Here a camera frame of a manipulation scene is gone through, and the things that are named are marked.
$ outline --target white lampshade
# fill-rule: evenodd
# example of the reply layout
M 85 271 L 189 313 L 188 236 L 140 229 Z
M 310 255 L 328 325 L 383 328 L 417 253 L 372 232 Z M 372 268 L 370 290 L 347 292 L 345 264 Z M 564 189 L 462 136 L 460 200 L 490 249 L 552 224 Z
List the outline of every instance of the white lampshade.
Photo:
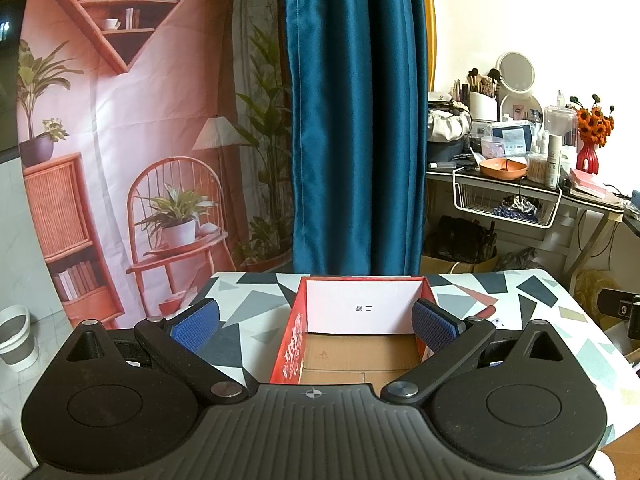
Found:
M 246 140 L 226 117 L 213 117 L 204 123 L 193 149 L 206 150 L 207 148 L 220 148 L 232 144 L 246 144 Z

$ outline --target blue gripper pad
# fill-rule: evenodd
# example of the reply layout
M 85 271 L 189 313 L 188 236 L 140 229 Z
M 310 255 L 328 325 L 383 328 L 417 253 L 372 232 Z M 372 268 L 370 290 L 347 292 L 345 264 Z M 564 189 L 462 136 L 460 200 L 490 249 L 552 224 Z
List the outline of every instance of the blue gripper pad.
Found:
M 220 326 L 220 308 L 210 300 L 171 328 L 171 337 L 194 354 L 202 348 Z
M 424 299 L 415 302 L 411 324 L 415 335 L 433 352 L 441 350 L 465 331 L 462 320 Z

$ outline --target blue cloth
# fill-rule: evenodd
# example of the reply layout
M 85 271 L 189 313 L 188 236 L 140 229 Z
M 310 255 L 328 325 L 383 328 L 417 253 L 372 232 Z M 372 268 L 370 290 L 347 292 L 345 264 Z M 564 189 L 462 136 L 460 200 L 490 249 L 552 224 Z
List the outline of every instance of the blue cloth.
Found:
M 293 264 L 417 274 L 424 220 L 424 0 L 286 0 Z

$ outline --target purple plant pot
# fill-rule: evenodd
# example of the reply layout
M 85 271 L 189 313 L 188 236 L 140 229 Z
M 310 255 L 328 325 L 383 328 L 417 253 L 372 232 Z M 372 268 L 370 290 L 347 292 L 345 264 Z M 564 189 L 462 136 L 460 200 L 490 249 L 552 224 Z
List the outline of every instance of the purple plant pot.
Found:
M 53 156 L 53 140 L 44 135 L 20 143 L 20 158 L 25 168 L 47 162 Z

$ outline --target curtain fold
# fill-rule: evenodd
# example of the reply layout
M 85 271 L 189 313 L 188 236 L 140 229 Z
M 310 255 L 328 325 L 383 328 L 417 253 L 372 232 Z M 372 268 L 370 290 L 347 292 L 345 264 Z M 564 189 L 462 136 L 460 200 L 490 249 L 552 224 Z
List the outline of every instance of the curtain fold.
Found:
M 423 0 L 287 0 L 296 272 L 416 274 Z

